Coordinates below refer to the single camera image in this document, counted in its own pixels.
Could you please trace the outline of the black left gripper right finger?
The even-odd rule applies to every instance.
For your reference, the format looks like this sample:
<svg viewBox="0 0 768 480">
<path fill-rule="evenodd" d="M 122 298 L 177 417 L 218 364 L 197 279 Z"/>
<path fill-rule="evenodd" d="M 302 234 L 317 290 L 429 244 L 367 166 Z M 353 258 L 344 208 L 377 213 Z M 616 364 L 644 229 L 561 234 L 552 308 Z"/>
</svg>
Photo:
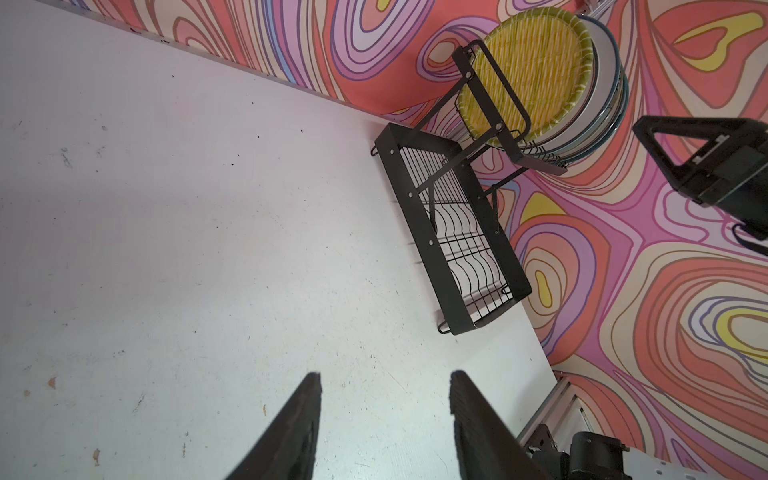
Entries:
<svg viewBox="0 0 768 480">
<path fill-rule="evenodd" d="M 451 374 L 449 403 L 462 479 L 548 479 L 466 372 Z"/>
</svg>

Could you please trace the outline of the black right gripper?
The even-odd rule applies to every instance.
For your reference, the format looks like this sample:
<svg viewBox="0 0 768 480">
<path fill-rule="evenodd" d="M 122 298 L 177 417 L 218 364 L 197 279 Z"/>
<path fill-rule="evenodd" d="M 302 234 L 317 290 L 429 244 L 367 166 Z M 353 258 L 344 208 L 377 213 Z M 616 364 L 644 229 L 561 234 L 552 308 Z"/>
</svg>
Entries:
<svg viewBox="0 0 768 480">
<path fill-rule="evenodd" d="M 736 220 L 741 246 L 767 254 L 767 124 L 646 115 L 633 133 L 674 190 Z"/>
</svg>

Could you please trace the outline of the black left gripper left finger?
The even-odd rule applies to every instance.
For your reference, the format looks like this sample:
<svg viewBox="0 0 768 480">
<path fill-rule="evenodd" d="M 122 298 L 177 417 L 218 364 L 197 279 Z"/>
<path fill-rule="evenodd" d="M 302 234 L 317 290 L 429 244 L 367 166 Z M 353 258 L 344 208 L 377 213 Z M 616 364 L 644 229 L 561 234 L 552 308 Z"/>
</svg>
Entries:
<svg viewBox="0 0 768 480">
<path fill-rule="evenodd" d="M 227 479 L 311 479 L 321 395 L 320 374 L 308 373 Z"/>
</svg>

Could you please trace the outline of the white plate green quatrefoil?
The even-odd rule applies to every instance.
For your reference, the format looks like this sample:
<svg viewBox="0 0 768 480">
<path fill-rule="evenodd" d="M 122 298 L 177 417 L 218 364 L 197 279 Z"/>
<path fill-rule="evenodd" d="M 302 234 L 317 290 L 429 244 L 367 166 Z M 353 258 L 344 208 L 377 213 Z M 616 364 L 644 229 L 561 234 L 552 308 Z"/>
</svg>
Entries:
<svg viewBox="0 0 768 480">
<path fill-rule="evenodd" d="M 585 140 L 577 143 L 574 150 L 566 152 L 564 156 L 551 153 L 556 160 L 566 165 L 578 162 L 595 153 L 618 129 L 628 105 L 628 80 L 620 63 L 619 68 L 619 83 L 615 96 L 609 104 L 608 115 L 599 121 L 597 129 L 589 134 Z"/>
</svg>

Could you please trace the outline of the small orange sunburst plate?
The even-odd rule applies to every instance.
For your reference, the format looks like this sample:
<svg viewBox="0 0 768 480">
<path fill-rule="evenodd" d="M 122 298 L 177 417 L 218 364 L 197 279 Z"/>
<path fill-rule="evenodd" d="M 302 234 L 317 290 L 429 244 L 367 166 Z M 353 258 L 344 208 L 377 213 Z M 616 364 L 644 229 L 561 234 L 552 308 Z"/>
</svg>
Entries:
<svg viewBox="0 0 768 480">
<path fill-rule="evenodd" d="M 535 140 L 543 153 L 564 156 L 597 129 L 608 115 L 619 83 L 619 50 L 613 34 L 601 22 L 581 16 L 593 47 L 591 78 L 574 108 L 549 132 Z"/>
</svg>

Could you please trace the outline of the yellow green woven tray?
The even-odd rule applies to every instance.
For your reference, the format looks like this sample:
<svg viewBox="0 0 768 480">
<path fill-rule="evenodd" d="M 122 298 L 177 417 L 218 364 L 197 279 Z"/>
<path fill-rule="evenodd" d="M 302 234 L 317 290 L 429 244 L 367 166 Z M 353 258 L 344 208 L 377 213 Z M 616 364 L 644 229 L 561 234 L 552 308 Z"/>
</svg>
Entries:
<svg viewBox="0 0 768 480">
<path fill-rule="evenodd" d="M 576 15 L 556 7 L 520 12 L 484 38 L 490 51 L 478 50 L 472 67 L 502 119 L 527 142 L 556 128 L 579 103 L 592 80 L 591 35 Z M 490 61 L 495 60 L 527 111 L 524 121 Z"/>
</svg>

